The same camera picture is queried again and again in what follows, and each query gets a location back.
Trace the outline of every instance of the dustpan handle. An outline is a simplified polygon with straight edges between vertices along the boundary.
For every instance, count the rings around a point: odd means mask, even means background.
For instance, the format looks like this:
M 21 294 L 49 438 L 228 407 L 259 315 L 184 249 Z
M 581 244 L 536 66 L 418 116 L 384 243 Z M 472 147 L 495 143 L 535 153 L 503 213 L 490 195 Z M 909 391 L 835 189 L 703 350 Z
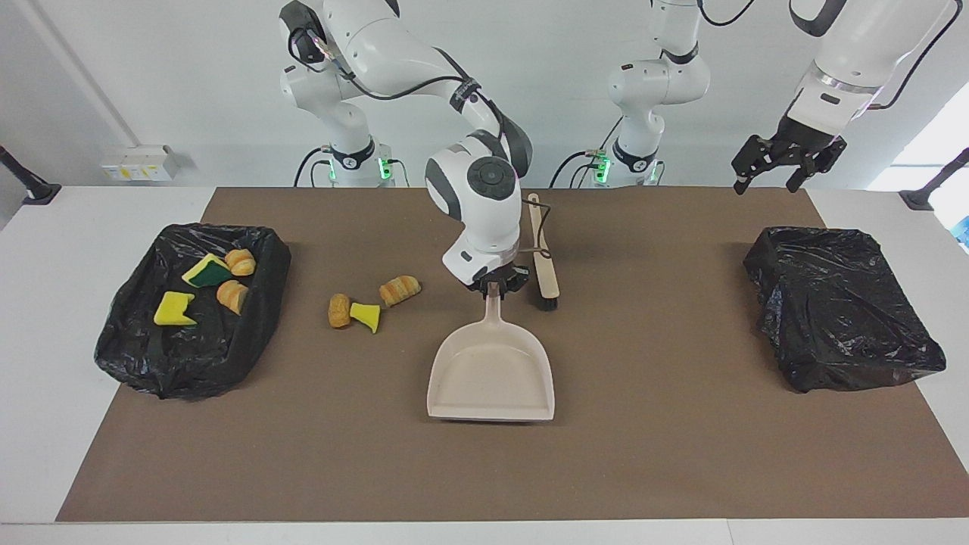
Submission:
M 491 282 L 487 285 L 487 298 L 484 304 L 484 321 L 489 324 L 501 322 L 501 294 L 498 284 Z

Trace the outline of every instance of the green scouring pad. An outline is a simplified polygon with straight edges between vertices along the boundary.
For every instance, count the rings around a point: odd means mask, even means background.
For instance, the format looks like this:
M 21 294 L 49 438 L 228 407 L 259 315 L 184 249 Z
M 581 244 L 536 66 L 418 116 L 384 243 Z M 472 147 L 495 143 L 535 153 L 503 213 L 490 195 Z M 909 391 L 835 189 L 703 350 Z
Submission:
M 191 271 L 183 274 L 182 280 L 192 287 L 207 288 L 218 286 L 232 277 L 233 273 L 224 261 L 208 254 Z

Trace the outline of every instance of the white wall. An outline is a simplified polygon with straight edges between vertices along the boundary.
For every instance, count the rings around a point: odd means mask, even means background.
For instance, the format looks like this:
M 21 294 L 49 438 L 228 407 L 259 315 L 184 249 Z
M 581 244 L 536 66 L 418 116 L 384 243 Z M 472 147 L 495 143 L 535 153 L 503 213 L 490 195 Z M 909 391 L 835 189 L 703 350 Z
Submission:
M 186 169 L 179 184 L 288 184 L 305 151 L 327 140 L 325 128 L 286 104 L 277 88 L 281 69 L 292 64 L 276 24 L 284 0 L 36 1 L 138 138 L 169 144 L 182 156 Z M 572 151 L 598 145 L 618 118 L 607 96 L 610 69 L 655 52 L 645 36 L 645 0 L 401 4 L 411 30 L 447 49 L 529 133 L 536 145 L 533 174 L 525 180 L 531 185 L 547 183 Z M 742 4 L 708 3 L 720 18 Z M 7 16 L 11 10 L 0 8 L 0 45 L 7 51 L 0 74 L 32 80 L 41 71 L 54 78 L 56 71 L 36 62 L 42 55 L 34 44 L 7 47 L 13 40 L 8 31 L 28 32 L 16 28 L 17 18 Z M 732 184 L 734 154 L 750 134 L 773 133 L 816 46 L 791 24 L 787 2 L 757 2 L 734 26 L 704 27 L 701 52 L 712 67 L 713 85 L 699 103 L 665 109 L 664 182 Z M 873 112 L 849 129 L 850 146 L 835 172 L 812 183 L 863 187 L 874 179 L 969 80 L 967 46 L 969 16 L 940 43 L 894 109 Z M 0 95 L 0 109 L 35 112 L 54 102 L 82 111 L 77 95 L 57 85 L 31 84 L 19 95 Z M 468 132 L 437 99 L 357 100 L 374 134 L 393 146 L 413 177 L 421 177 L 428 155 Z M 0 136 L 17 132 L 29 144 L 21 152 L 24 160 L 37 159 L 39 170 L 49 170 L 46 176 L 77 172 L 67 181 L 102 182 L 93 172 L 100 159 L 94 148 L 108 143 L 105 131 L 93 128 L 97 121 L 58 116 L 47 121 L 46 128 L 36 128 L 24 119 L 4 118 Z M 89 142 L 74 142 L 78 129 L 92 135 Z M 47 139 L 72 142 L 84 168 L 66 169 L 63 160 L 37 157 L 33 143 Z M 785 176 L 776 178 L 782 182 Z
M 0 143 L 39 176 L 65 184 L 103 181 L 101 153 L 119 144 L 9 0 L 0 2 Z M 24 195 L 0 167 L 0 226 Z

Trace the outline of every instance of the green led light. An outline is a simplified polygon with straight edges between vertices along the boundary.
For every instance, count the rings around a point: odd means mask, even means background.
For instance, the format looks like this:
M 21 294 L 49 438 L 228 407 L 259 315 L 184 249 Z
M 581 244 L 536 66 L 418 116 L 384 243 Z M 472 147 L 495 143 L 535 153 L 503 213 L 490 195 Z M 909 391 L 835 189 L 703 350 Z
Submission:
M 380 161 L 380 176 L 382 176 L 383 179 L 391 179 L 391 176 L 393 176 L 393 171 L 391 171 L 391 167 L 388 165 L 387 160 L 378 159 L 378 161 Z
M 656 161 L 653 163 L 653 172 L 649 174 L 649 185 L 659 185 L 660 179 L 663 178 L 663 173 L 666 171 L 666 163 L 663 161 Z
M 598 159 L 599 164 L 596 167 L 596 183 L 605 185 L 606 180 L 609 179 L 609 170 L 612 168 L 612 161 L 606 156 L 605 153 L 600 154 Z

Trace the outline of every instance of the croissant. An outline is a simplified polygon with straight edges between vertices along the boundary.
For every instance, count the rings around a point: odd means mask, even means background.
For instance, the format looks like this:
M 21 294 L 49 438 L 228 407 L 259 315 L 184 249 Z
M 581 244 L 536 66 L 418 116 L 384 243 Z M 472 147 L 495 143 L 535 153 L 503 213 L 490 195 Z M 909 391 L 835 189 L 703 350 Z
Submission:
M 327 312 L 329 326 L 334 329 L 345 328 L 350 325 L 350 298 L 338 293 L 329 300 Z
M 400 305 L 421 292 L 421 283 L 413 276 L 398 276 L 380 286 L 380 298 L 388 307 Z
M 216 292 L 215 299 L 219 300 L 219 303 L 225 308 L 241 315 L 242 305 L 245 304 L 245 298 L 248 294 L 249 288 L 240 284 L 238 280 L 229 280 L 219 286 L 219 291 Z
M 226 256 L 226 264 L 235 276 L 249 276 L 256 271 L 256 258 L 249 250 L 233 250 Z

